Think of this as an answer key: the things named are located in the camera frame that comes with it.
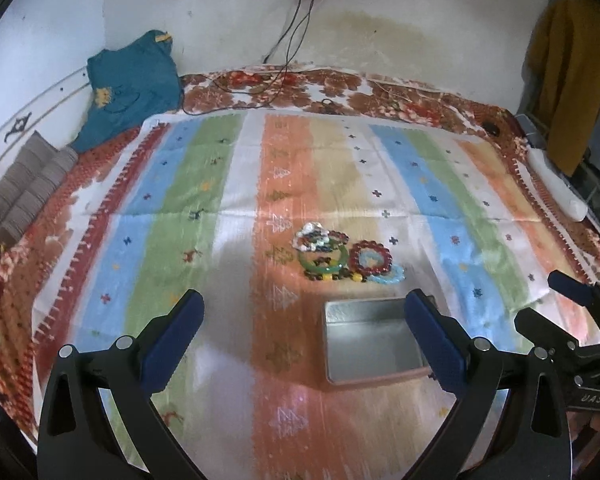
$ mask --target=blue gripper pad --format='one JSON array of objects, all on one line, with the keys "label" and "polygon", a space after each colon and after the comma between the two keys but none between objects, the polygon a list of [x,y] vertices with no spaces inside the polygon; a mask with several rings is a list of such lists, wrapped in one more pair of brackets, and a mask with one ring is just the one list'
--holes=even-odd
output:
[{"label": "blue gripper pad", "polygon": [[553,290],[580,306],[589,307],[593,304],[593,292],[590,286],[574,280],[559,270],[549,273],[547,282]]},{"label": "blue gripper pad", "polygon": [[[443,319],[445,322],[458,322],[442,316],[419,289],[412,290],[405,298],[404,319],[427,358],[440,387],[457,398],[462,397],[467,388],[466,360],[440,324]],[[468,343],[469,336],[466,333],[464,335]]]},{"label": "blue gripper pad", "polygon": [[204,317],[202,296],[188,290],[167,316],[155,319],[167,323],[141,362],[140,387],[145,394],[151,396],[167,387]]}]

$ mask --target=bed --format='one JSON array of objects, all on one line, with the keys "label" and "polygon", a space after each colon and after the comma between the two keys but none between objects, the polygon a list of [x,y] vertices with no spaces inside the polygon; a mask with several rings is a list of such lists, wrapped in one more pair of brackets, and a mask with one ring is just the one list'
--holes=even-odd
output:
[{"label": "bed", "polygon": [[[326,301],[419,287],[499,349],[531,348],[512,325],[526,306],[599,340],[546,278],[600,282],[600,236],[555,206],[506,110],[315,66],[269,85],[278,69],[183,76],[182,110],[82,154],[0,253],[0,400],[32,440],[63,344],[137,335],[189,288],[205,321],[153,400],[209,478],[400,478],[436,433],[454,396],[434,378],[327,382]],[[307,279],[291,240],[309,221],[383,244],[405,280]]]}]

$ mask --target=green bangle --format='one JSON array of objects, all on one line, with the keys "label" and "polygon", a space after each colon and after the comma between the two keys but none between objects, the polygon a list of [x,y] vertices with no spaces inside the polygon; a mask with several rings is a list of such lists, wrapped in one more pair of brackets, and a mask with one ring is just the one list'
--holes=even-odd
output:
[{"label": "green bangle", "polygon": [[347,251],[347,248],[344,245],[340,246],[340,260],[331,267],[320,267],[313,262],[308,262],[304,257],[304,253],[298,251],[298,260],[300,260],[301,265],[313,274],[334,274],[335,272],[340,272],[340,269],[346,265],[348,259],[349,251]]}]

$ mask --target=silver screw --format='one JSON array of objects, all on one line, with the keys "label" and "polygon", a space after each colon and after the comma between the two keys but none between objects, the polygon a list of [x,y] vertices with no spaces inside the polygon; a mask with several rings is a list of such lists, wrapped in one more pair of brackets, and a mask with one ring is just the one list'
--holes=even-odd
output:
[{"label": "silver screw", "polygon": [[126,350],[134,343],[134,339],[131,336],[123,335],[116,341],[116,348],[120,350]]},{"label": "silver screw", "polygon": [[62,359],[64,359],[65,357],[69,357],[73,351],[74,351],[74,347],[72,347],[71,345],[64,345],[58,352],[58,355]]},{"label": "silver screw", "polygon": [[491,348],[491,343],[489,343],[488,339],[485,339],[483,337],[477,337],[477,338],[475,338],[474,346],[478,350],[480,350],[482,352],[486,352],[489,348]]},{"label": "silver screw", "polygon": [[546,350],[539,346],[534,348],[534,354],[536,355],[536,357],[538,359],[541,359],[541,360],[545,360],[545,359],[547,359],[547,357],[549,357],[549,354],[546,352]]}]

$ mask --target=pile of bracelets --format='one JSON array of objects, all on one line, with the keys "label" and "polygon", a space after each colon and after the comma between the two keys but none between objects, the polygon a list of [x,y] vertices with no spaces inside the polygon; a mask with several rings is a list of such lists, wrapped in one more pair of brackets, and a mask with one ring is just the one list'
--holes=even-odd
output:
[{"label": "pile of bracelets", "polygon": [[[404,279],[404,269],[393,263],[389,249],[375,241],[362,240],[347,250],[349,237],[339,231],[329,231],[319,222],[308,222],[296,233],[293,247],[304,275],[312,282],[351,279],[354,282],[376,282],[384,285],[399,283]],[[339,258],[320,256],[309,259],[306,253],[331,253],[340,251]]]}]

